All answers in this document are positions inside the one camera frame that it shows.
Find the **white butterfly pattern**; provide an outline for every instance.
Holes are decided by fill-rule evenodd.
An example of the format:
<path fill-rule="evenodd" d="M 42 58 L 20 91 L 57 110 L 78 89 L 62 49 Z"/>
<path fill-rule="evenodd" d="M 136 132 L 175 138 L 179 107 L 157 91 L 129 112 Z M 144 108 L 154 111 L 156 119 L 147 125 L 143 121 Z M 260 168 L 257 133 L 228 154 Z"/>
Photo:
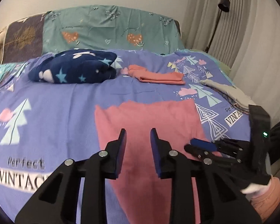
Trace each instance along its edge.
<path fill-rule="evenodd" d="M 94 53 L 90 53 L 90 51 L 85 51 L 85 52 L 74 53 L 73 59 L 79 58 L 80 56 L 82 56 L 84 54 L 96 56 Z"/>

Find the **bed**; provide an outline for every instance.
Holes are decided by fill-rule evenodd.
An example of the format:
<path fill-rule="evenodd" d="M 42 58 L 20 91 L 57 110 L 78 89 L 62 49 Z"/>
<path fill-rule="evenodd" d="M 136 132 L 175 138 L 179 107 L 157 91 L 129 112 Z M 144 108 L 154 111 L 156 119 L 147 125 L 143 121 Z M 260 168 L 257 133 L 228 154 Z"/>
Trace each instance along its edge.
<path fill-rule="evenodd" d="M 250 139 L 248 115 L 235 109 L 218 92 L 199 83 L 206 78 L 227 85 L 232 85 L 232 81 L 220 70 L 215 58 L 184 49 L 176 24 L 171 18 L 137 9 L 93 5 L 49 11 L 9 26 L 0 65 L 0 206 L 12 221 L 65 159 L 89 158 L 102 149 L 99 136 L 110 131 L 116 133 L 121 128 L 108 117 L 103 122 L 105 127 L 99 126 L 98 119 L 109 109 L 121 110 L 124 121 L 133 115 L 121 109 L 122 105 L 137 110 L 143 105 L 172 102 L 168 111 L 155 110 L 155 118 L 161 119 L 163 114 L 170 115 L 172 108 L 178 108 L 178 103 L 194 101 L 195 114 L 203 129 L 201 138 L 208 141 L 220 137 Z M 60 85 L 28 79 L 29 71 L 45 59 L 78 48 L 114 52 L 117 77 L 100 84 Z M 181 72 L 185 85 L 141 83 L 126 72 L 132 64 L 152 72 Z M 182 127 L 174 124 L 179 119 L 174 114 L 172 123 L 159 127 L 176 137 L 185 135 L 180 145 L 183 147 L 190 140 L 188 128 L 193 126 L 187 124 L 192 112 L 187 108 L 181 110 Z M 135 121 L 139 127 L 145 124 L 142 118 Z M 138 154 L 133 149 L 131 154 Z M 153 223 L 163 220 L 160 216 L 167 217 L 160 211 L 156 211 L 155 216 L 139 217 L 144 210 L 127 209 L 120 191 L 114 188 L 112 182 L 106 181 L 108 223 Z"/>

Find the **purple bed sheet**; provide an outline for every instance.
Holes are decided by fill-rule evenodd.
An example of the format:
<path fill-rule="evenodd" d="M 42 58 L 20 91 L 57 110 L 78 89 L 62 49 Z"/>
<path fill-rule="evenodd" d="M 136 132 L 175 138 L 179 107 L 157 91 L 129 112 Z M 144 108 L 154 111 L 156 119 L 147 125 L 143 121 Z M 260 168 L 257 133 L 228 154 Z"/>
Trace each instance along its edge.
<path fill-rule="evenodd" d="M 28 72 L 52 54 L 15 68 L 0 86 L 0 205 L 14 220 L 30 196 L 64 160 L 87 159 L 98 152 L 96 105 L 108 108 L 128 100 L 150 104 L 194 99 L 206 137 L 249 140 L 247 115 L 236 111 L 200 80 L 231 85 L 216 63 L 200 52 L 160 56 L 148 51 L 108 50 L 117 54 L 116 79 L 101 84 L 31 82 Z M 141 83 L 124 74 L 137 64 L 149 71 L 184 73 L 185 85 Z M 106 181 L 108 223 L 129 223 Z M 80 223 L 81 192 L 77 223 Z"/>

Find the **bed sheet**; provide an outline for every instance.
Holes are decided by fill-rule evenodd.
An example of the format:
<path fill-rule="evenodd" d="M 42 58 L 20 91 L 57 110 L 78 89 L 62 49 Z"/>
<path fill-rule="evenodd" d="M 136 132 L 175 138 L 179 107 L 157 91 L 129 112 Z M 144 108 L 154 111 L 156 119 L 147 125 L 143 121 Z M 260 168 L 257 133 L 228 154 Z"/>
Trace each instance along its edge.
<path fill-rule="evenodd" d="M 29 81 L 29 70 L 53 56 L 51 53 L 17 66 L 1 83 L 0 205 L 12 220 L 65 159 L 87 159 L 100 150 L 94 120 L 96 106 L 108 109 L 128 101 L 152 104 L 194 99 L 208 140 L 220 137 L 250 139 L 248 116 L 233 109 L 217 92 L 199 83 L 200 79 L 211 78 L 231 84 L 205 54 L 177 51 L 160 56 L 148 51 L 109 51 L 118 56 L 118 76 L 101 84 Z M 153 72 L 180 71 L 186 84 L 141 83 L 126 74 L 126 67 L 131 64 L 144 66 Z M 106 206 L 108 223 L 130 223 L 109 181 L 106 181 Z M 80 207 L 81 199 L 77 223 L 80 222 Z"/>
<path fill-rule="evenodd" d="M 172 18 L 120 6 L 91 5 L 47 13 L 43 53 L 72 48 L 148 50 L 170 54 L 184 49 Z"/>

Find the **mint green tree pattern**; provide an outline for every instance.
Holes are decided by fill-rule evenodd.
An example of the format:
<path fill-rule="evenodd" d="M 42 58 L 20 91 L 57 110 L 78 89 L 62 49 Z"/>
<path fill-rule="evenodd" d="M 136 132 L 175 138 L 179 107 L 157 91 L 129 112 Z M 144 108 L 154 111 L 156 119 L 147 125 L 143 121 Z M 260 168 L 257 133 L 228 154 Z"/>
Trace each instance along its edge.
<path fill-rule="evenodd" d="M 31 110 L 31 105 L 28 99 L 25 99 L 14 111 L 13 117 L 5 125 L 4 128 L 8 128 L 5 136 L 0 142 L 0 145 L 10 145 L 10 144 L 19 144 L 20 134 L 18 131 L 19 126 L 27 124 L 24 111 Z"/>
<path fill-rule="evenodd" d="M 191 65 L 195 65 L 196 63 L 198 63 L 198 61 L 195 60 L 195 56 L 193 56 L 193 57 L 186 56 L 186 60 L 191 62 Z"/>
<path fill-rule="evenodd" d="M 213 95 L 213 93 L 207 91 L 207 90 L 204 90 L 202 86 L 199 86 L 199 85 L 192 85 L 192 84 L 189 84 L 189 86 L 192 88 L 192 89 L 195 89 L 197 90 L 198 92 L 198 97 L 201 99 L 203 97 L 207 97 L 208 99 L 208 104 L 210 105 L 210 107 L 218 104 L 218 103 L 221 103 L 222 101 L 215 98 Z"/>

